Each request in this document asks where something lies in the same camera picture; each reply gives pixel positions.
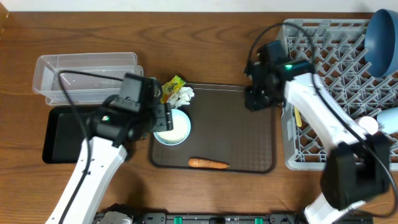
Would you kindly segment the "pink cup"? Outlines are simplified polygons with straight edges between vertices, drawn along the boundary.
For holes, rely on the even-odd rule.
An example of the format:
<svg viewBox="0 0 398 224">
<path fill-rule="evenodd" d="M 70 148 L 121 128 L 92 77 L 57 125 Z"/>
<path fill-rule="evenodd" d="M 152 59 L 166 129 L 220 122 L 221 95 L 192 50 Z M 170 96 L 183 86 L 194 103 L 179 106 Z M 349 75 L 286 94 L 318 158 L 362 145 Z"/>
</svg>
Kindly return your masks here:
<svg viewBox="0 0 398 224">
<path fill-rule="evenodd" d="M 369 134 L 376 134 L 379 130 L 377 121 L 370 116 L 363 116 L 355 120 L 355 122 L 364 128 Z"/>
</svg>

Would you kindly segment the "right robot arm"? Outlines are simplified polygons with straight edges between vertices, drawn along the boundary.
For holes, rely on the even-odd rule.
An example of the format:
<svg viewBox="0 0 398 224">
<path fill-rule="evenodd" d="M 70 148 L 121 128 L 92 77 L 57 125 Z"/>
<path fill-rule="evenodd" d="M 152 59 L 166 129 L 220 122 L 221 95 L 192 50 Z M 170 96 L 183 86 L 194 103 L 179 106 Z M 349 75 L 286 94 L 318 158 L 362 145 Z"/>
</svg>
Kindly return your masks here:
<svg viewBox="0 0 398 224">
<path fill-rule="evenodd" d="M 290 103 L 315 131 L 328 153 L 321 194 L 308 205 L 306 223 L 336 223 L 388 190 L 397 191 L 389 171 L 390 141 L 372 135 L 333 99 L 313 65 L 295 62 L 252 62 L 244 70 L 252 80 L 245 105 L 252 111 Z"/>
</svg>

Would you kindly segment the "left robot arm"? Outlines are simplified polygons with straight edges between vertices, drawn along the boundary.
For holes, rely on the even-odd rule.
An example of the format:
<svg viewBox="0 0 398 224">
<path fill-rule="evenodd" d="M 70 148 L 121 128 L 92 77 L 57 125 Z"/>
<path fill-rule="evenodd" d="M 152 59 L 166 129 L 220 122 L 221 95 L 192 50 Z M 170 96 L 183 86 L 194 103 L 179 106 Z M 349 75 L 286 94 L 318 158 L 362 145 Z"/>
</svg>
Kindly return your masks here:
<svg viewBox="0 0 398 224">
<path fill-rule="evenodd" d="M 76 166 L 47 223 L 91 223 L 111 179 L 131 155 L 129 146 L 148 133 L 171 130 L 172 112 L 168 103 L 140 112 L 104 103 L 83 126 Z"/>
</svg>

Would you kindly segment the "light blue cup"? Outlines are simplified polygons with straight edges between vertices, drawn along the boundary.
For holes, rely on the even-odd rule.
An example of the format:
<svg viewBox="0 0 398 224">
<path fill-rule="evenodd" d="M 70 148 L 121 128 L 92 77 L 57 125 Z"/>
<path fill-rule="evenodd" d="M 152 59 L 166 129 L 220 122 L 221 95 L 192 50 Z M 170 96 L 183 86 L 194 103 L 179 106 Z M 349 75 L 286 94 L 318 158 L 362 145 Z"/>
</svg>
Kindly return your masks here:
<svg viewBox="0 0 398 224">
<path fill-rule="evenodd" d="M 377 115 L 377 122 L 381 131 L 387 134 L 394 134 L 398 130 L 398 108 L 382 110 Z"/>
</svg>

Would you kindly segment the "dark blue plate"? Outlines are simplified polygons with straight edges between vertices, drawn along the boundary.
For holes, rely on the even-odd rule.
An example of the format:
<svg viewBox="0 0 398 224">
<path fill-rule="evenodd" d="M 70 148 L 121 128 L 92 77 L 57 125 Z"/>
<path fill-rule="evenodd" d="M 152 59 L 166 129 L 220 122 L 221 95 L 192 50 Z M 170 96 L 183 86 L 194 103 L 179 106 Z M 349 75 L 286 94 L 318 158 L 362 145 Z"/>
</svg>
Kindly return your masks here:
<svg viewBox="0 0 398 224">
<path fill-rule="evenodd" d="M 369 73 L 373 77 L 382 78 L 397 71 L 397 12 L 380 9 L 373 14 L 364 46 L 368 49 L 365 60 L 371 63 Z"/>
</svg>

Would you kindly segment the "yellow plastic spoon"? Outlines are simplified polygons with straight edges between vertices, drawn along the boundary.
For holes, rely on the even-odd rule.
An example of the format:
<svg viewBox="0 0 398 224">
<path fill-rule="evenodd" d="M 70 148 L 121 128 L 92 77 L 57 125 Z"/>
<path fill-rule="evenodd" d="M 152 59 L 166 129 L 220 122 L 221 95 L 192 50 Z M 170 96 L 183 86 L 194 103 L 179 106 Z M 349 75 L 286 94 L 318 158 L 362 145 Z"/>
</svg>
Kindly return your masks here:
<svg viewBox="0 0 398 224">
<path fill-rule="evenodd" d="M 297 107 L 294 108 L 294 113 L 295 113 L 295 122 L 296 125 L 301 128 L 302 127 L 302 119 L 301 119 L 301 115 L 300 115 L 300 111 L 298 110 Z"/>
</svg>

